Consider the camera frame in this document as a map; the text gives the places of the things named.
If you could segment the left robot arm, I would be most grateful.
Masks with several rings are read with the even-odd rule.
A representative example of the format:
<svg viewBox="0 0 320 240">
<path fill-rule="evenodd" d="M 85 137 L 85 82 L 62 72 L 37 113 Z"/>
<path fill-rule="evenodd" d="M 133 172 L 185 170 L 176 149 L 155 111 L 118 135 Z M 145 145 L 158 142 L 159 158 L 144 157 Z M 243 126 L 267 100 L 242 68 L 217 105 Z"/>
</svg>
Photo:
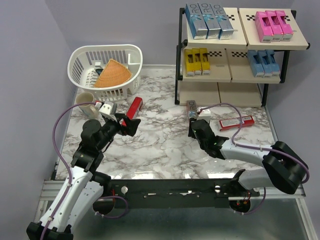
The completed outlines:
<svg viewBox="0 0 320 240">
<path fill-rule="evenodd" d="M 111 177 L 97 172 L 104 150 L 115 135 L 133 137 L 140 119 L 117 113 L 101 124 L 96 119 L 82 126 L 81 142 L 68 168 L 68 177 L 47 212 L 39 222 L 31 222 L 26 230 L 31 240 L 72 240 L 73 232 L 89 208 L 111 191 Z"/>
</svg>

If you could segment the pink toothpaste box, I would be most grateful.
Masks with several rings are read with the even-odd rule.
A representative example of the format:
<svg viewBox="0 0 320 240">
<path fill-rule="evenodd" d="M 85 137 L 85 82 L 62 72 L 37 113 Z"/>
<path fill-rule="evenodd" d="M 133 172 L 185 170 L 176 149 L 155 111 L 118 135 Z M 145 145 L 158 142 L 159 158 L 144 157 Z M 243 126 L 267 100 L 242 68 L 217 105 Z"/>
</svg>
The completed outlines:
<svg viewBox="0 0 320 240">
<path fill-rule="evenodd" d="M 267 15 L 266 24 L 271 27 L 273 32 L 272 41 L 280 42 L 284 37 L 284 32 L 282 30 L 276 12 L 272 10 L 266 10 L 265 13 Z"/>
<path fill-rule="evenodd" d="M 284 36 L 281 41 L 289 42 L 292 39 L 294 32 L 291 28 L 291 25 L 286 22 L 287 15 L 284 10 L 276 10 L 275 13 L 284 32 Z"/>
</svg>

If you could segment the light blue toothpaste box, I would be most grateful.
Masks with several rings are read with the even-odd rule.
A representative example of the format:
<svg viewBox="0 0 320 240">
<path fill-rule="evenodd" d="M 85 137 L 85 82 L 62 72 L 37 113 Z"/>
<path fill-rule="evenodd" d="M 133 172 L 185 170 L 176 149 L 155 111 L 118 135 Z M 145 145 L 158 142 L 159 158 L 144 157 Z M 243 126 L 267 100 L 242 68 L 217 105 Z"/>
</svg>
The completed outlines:
<svg viewBox="0 0 320 240">
<path fill-rule="evenodd" d="M 265 52 L 266 52 L 268 60 L 269 60 L 269 65 L 270 65 L 270 68 L 271 68 L 272 75 L 273 76 L 279 76 L 280 73 L 281 73 L 281 70 L 280 70 L 280 67 L 277 64 L 276 60 L 275 60 L 275 52 L 274 52 L 274 50 L 267 49 Z"/>
<path fill-rule="evenodd" d="M 271 77 L 273 75 L 271 62 L 268 58 L 267 52 L 265 50 L 257 51 L 258 59 L 264 70 L 264 78 Z"/>
</svg>

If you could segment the light blue toothpaste box corner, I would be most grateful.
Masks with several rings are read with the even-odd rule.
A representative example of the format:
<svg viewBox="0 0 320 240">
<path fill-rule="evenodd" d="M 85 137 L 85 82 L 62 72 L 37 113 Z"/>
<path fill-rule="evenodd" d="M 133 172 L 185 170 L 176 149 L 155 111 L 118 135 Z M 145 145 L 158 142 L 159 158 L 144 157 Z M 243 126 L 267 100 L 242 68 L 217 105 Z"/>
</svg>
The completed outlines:
<svg viewBox="0 0 320 240">
<path fill-rule="evenodd" d="M 247 59 L 254 77 L 263 77 L 265 74 L 264 68 L 259 60 L 258 52 L 255 50 L 248 50 Z"/>
</svg>

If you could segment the red white toothpaste box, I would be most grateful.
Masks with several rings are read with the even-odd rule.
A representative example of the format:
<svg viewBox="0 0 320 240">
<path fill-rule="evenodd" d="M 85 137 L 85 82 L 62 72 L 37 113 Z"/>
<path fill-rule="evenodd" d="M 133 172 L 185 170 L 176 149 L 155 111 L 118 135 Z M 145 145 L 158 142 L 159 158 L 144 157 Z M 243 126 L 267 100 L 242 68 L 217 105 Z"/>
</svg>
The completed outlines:
<svg viewBox="0 0 320 240">
<path fill-rule="evenodd" d="M 237 129 L 242 125 L 242 127 L 250 127 L 255 124 L 255 120 L 251 115 L 242 116 L 241 118 L 228 118 L 218 121 L 218 128 L 220 131 L 227 131 L 230 129 Z"/>
</svg>

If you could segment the silver red toothpaste box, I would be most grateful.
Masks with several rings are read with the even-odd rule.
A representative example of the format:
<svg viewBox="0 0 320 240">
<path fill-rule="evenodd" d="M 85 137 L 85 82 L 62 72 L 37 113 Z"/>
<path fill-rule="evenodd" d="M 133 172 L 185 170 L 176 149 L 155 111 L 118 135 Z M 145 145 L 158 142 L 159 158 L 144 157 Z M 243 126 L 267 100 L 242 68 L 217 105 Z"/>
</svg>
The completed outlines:
<svg viewBox="0 0 320 240">
<path fill-rule="evenodd" d="M 195 100 L 186 101 L 186 110 L 189 120 L 198 118 L 198 107 Z"/>
</svg>

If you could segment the silver blue toothpaste box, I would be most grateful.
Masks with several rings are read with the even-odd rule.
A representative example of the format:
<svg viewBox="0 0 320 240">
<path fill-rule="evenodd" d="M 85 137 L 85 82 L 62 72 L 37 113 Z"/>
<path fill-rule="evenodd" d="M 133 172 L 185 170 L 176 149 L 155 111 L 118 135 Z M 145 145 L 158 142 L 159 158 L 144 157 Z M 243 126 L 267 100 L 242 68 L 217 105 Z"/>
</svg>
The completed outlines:
<svg viewBox="0 0 320 240">
<path fill-rule="evenodd" d="M 209 3 L 198 3 L 200 12 L 207 27 L 206 39 L 218 39 L 221 27 L 216 19 L 213 9 Z"/>
<path fill-rule="evenodd" d="M 219 39 L 220 40 L 229 40 L 233 33 L 234 28 L 229 20 L 229 17 L 227 16 L 224 8 L 219 4 L 210 4 L 211 9 L 215 15 L 215 18 L 220 26 L 220 34 Z"/>
<path fill-rule="evenodd" d="M 187 3 L 185 5 L 185 14 L 188 25 L 195 40 L 204 40 L 207 38 L 208 28 L 198 3 Z"/>
</svg>

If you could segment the yellow toothpaste box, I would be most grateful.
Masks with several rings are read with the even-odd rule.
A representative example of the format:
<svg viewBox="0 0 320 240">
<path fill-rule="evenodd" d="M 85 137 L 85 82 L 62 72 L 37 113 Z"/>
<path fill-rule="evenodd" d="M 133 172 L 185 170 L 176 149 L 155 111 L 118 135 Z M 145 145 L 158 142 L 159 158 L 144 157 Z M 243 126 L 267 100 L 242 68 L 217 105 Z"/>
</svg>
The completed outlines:
<svg viewBox="0 0 320 240">
<path fill-rule="evenodd" d="M 192 49 L 192 56 L 193 56 L 194 75 L 201 76 L 202 75 L 202 63 L 201 63 L 200 49 L 193 48 Z"/>
<path fill-rule="evenodd" d="M 201 62 L 201 68 L 202 68 L 202 75 L 208 76 L 211 74 L 211 65 L 208 59 L 208 52 L 207 48 L 200 48 L 200 62 Z"/>
<path fill-rule="evenodd" d="M 193 52 L 191 49 L 184 50 L 184 66 L 185 66 L 185 75 L 187 77 L 193 77 L 195 75 L 195 68 L 194 68 L 194 59 L 193 59 Z"/>
</svg>

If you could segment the pink toothpaste box horizontal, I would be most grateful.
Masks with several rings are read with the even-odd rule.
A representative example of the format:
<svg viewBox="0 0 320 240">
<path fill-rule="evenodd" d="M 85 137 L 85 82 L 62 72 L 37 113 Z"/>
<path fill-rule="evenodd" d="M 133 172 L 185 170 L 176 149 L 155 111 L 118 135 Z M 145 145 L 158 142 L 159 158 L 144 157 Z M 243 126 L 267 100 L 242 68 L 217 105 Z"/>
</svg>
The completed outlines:
<svg viewBox="0 0 320 240">
<path fill-rule="evenodd" d="M 255 26 L 261 43 L 270 43 L 274 38 L 269 17 L 266 12 L 257 11 L 255 14 Z"/>
</svg>

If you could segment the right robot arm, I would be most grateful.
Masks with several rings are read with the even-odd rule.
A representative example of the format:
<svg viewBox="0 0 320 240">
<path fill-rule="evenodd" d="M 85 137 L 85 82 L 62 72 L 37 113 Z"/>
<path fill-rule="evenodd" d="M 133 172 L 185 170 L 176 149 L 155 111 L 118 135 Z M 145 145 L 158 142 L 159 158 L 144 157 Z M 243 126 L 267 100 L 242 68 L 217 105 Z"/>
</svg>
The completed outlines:
<svg viewBox="0 0 320 240">
<path fill-rule="evenodd" d="M 309 177 L 307 164 L 284 142 L 273 145 L 244 145 L 231 138 L 214 134 L 204 119 L 189 124 L 189 136 L 210 157 L 238 160 L 258 166 L 255 170 L 239 170 L 230 181 L 230 191 L 241 196 L 254 188 L 277 188 L 293 195 Z"/>
</svg>

